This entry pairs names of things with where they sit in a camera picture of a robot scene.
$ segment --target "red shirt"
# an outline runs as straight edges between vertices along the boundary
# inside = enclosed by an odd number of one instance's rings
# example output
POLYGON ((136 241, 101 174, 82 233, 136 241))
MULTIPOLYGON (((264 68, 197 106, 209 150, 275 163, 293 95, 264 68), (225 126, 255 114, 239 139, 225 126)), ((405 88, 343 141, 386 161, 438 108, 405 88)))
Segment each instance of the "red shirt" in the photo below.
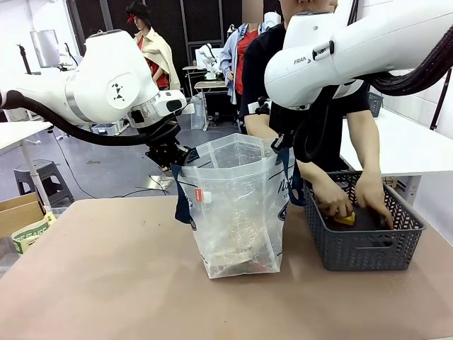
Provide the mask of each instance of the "red shirt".
POLYGON ((243 39, 238 42, 238 64, 236 67, 236 91, 239 94, 243 93, 242 86, 242 70, 243 70, 243 55, 247 50, 247 47, 258 37, 258 30, 253 32, 246 31, 243 39))
MULTIPOLYGON (((142 46, 143 46, 143 35, 142 37, 140 38, 140 41, 139 41, 139 49, 142 50, 142 46)), ((159 65, 152 62, 151 60, 147 59, 147 58, 144 58, 148 65, 149 65, 149 68, 152 70, 153 74, 156 74, 157 70, 159 69, 159 65)), ((159 79, 157 79, 157 87, 159 87, 160 89, 164 89, 166 87, 169 87, 170 86, 170 83, 168 82, 168 76, 165 74, 165 72, 159 77, 159 79)))

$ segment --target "person's hand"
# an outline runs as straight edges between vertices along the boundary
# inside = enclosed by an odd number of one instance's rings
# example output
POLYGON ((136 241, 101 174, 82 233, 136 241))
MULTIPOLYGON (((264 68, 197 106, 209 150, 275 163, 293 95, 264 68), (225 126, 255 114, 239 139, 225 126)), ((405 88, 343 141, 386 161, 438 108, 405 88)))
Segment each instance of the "person's hand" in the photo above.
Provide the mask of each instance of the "person's hand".
POLYGON ((349 217, 353 207, 349 197, 328 174, 320 174, 311 181, 314 195, 319 202, 319 208, 330 216, 349 217))
POLYGON ((385 217, 387 224, 393 229, 394 222, 390 211, 385 206, 384 186, 379 172, 363 171, 355 186, 355 197, 361 208, 376 210, 385 217))

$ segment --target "black t-shirt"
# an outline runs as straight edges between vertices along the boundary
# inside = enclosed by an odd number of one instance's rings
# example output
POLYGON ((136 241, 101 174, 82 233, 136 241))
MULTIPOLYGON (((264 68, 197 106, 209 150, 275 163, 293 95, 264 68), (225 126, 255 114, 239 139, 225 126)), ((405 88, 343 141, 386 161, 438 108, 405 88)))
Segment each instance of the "black t-shirt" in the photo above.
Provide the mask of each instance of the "black t-shirt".
MULTIPOLYGON (((283 49, 286 29, 277 25, 259 35, 249 46, 244 55, 243 96, 241 116, 248 115, 248 105, 258 98, 269 98, 264 85, 264 73, 268 62, 283 49)), ((334 99, 329 104, 324 139, 314 163, 324 171, 337 171, 341 168, 340 148, 343 131, 343 116, 348 113, 369 110, 367 87, 350 96, 334 99)), ((304 114, 300 111, 282 108, 272 104, 269 126, 277 133, 293 130, 303 122, 304 114)))

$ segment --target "man in black shirt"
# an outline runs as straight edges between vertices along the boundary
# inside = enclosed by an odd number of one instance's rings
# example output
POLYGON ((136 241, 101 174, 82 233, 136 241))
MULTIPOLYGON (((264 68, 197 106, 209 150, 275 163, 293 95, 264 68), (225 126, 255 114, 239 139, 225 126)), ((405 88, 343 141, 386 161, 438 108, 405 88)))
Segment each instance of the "man in black shirt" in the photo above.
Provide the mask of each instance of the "man in black shirt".
MULTIPOLYGON (((279 132, 294 130, 304 119, 303 112, 281 108, 275 103, 272 104, 270 115, 249 112, 249 104, 255 103, 260 97, 269 98, 264 84, 265 68, 270 59, 283 49, 286 27, 291 17, 302 11, 327 10, 329 0, 280 0, 280 3, 285 22, 256 38, 244 55, 241 115, 248 134, 265 139, 276 138, 279 132)), ((352 205, 348 196, 326 173, 339 170, 343 116, 347 115, 352 144, 364 169, 356 185, 359 204, 363 208, 375 209, 385 216, 391 226, 391 214, 384 204, 379 168, 379 132, 369 111, 367 98, 364 85, 352 95, 332 100, 318 155, 312 163, 298 161, 298 165, 302 177, 313 184, 321 208, 332 216, 351 215, 352 205)))

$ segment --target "plastic bag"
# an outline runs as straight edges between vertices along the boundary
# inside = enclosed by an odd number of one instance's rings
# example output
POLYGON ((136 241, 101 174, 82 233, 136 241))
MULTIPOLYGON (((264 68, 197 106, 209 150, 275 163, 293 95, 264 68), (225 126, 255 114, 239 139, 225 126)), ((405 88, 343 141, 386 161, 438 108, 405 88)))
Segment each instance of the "plastic bag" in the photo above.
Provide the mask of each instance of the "plastic bag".
POLYGON ((192 225, 210 278, 280 271, 294 154, 277 155, 271 143, 230 135, 172 168, 176 219, 192 225))

